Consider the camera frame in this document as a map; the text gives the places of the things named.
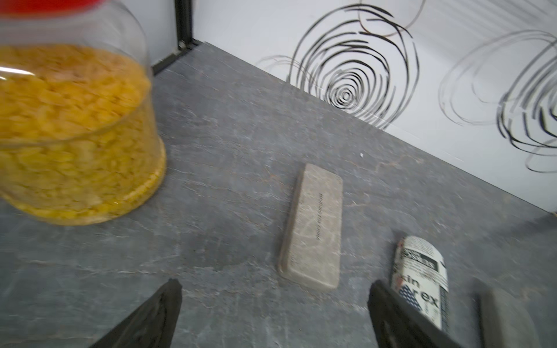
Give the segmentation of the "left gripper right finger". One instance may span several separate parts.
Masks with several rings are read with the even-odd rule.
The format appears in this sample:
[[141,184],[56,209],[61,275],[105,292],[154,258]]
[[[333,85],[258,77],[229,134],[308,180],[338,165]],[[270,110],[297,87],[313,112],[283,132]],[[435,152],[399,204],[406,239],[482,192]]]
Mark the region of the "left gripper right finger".
[[368,311],[380,348],[459,348],[383,280],[374,281]]

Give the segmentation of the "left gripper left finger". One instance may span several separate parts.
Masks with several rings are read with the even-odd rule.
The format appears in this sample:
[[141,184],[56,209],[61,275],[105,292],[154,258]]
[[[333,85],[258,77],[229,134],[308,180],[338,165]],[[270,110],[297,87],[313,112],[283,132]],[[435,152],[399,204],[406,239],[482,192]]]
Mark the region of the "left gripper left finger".
[[182,285],[169,279],[93,347],[169,347],[181,311]]

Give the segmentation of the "grey oval eyeglass case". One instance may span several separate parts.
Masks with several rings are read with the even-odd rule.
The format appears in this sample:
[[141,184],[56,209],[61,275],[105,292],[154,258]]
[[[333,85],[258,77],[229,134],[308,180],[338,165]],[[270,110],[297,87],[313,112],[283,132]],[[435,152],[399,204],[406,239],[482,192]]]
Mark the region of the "grey oval eyeglass case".
[[480,296],[484,347],[541,347],[535,324],[518,299],[499,288]]

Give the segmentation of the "grey rectangular eyeglass case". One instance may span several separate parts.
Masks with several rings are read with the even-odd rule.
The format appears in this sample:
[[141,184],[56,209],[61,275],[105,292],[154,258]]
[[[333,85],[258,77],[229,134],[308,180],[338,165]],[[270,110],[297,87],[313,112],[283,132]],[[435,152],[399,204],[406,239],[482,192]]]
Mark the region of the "grey rectangular eyeglass case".
[[331,291],[339,285],[342,179],[307,163],[297,179],[278,273],[301,286]]

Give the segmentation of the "red lid yellow jar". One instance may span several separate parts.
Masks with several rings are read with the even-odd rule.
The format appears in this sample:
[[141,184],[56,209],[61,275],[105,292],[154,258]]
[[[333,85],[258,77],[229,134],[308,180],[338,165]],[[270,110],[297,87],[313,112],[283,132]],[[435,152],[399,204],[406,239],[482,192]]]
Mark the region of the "red lid yellow jar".
[[1,198],[63,226],[144,204],[166,170],[139,21],[120,1],[1,3]]

